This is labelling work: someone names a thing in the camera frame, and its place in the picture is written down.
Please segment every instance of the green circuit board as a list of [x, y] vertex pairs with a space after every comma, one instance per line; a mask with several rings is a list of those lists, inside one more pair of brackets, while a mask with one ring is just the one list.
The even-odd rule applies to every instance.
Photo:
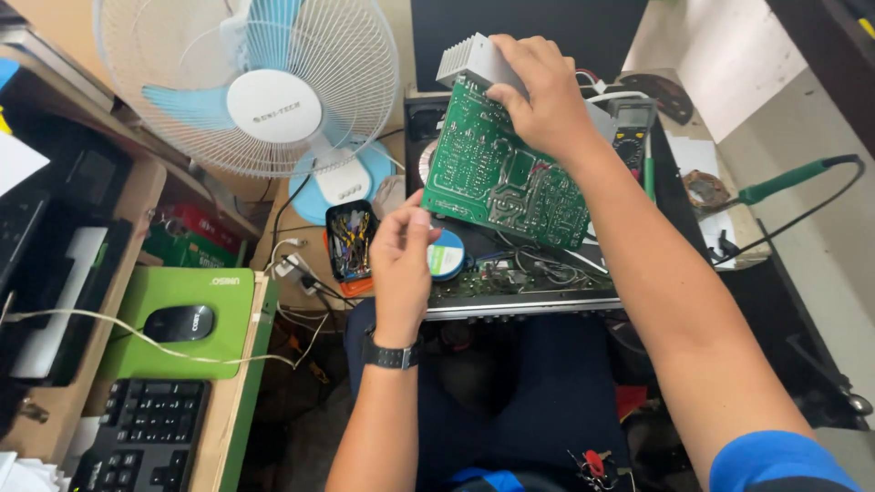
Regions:
[[456, 79], [423, 207], [487, 228], [576, 250], [590, 213], [555, 159], [525, 145], [486, 90]]

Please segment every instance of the hand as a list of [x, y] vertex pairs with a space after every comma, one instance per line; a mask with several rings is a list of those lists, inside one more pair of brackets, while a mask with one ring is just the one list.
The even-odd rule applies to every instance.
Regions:
[[601, 138], [580, 95], [574, 59], [564, 58], [556, 43], [541, 36], [489, 38], [526, 85], [530, 102], [508, 84], [493, 85], [486, 96], [507, 109], [526, 144], [566, 165], [593, 138]]
[[419, 207], [422, 200], [419, 190], [383, 218], [370, 246], [377, 307], [374, 342], [380, 347], [413, 345], [428, 307], [431, 272], [426, 250], [441, 230], [429, 230], [431, 215]]

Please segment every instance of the fingernail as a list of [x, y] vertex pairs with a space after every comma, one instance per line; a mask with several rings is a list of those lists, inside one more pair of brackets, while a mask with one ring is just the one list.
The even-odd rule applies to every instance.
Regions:
[[413, 216], [410, 217], [410, 223], [429, 227], [429, 224], [431, 224], [431, 214], [419, 208], [413, 212]]

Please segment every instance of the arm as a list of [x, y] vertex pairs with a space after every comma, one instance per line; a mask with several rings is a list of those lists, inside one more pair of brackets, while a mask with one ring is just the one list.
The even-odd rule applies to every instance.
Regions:
[[[440, 236], [419, 208], [422, 192], [387, 216], [370, 247], [376, 294], [374, 342], [385, 348], [413, 345], [425, 315], [431, 274], [426, 248]], [[346, 425], [326, 492], [410, 492], [417, 481], [419, 449], [416, 367], [366, 365], [359, 396]]]
[[556, 44], [504, 35], [493, 42], [531, 103], [503, 84], [487, 94], [505, 105], [529, 145], [563, 163], [583, 192], [613, 282], [703, 488], [714, 458], [737, 437], [782, 430], [813, 438], [720, 278], [596, 131]]

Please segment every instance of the fan hub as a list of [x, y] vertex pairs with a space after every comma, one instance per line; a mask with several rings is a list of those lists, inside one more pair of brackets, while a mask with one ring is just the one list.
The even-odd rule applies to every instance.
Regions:
[[227, 110], [241, 130], [271, 144], [304, 140], [322, 122], [322, 104], [307, 82], [280, 70], [261, 69], [237, 78]]

